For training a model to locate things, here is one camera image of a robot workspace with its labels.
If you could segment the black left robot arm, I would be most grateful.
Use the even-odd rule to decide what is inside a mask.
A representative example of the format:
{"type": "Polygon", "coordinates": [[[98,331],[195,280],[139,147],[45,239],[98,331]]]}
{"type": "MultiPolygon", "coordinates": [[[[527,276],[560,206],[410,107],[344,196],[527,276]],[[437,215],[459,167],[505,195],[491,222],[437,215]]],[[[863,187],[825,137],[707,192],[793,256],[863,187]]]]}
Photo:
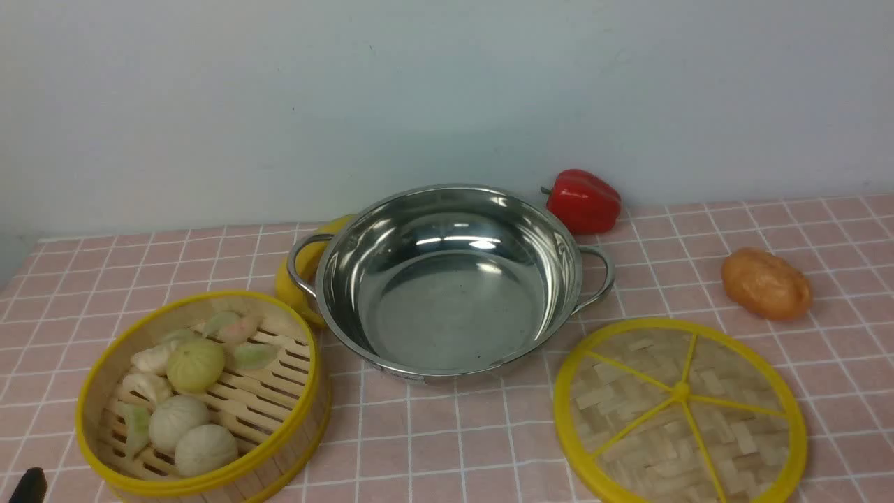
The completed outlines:
{"type": "Polygon", "coordinates": [[[45,472],[40,467],[31,467],[18,481],[12,494],[10,503],[43,503],[47,497],[48,482],[45,472]]]}

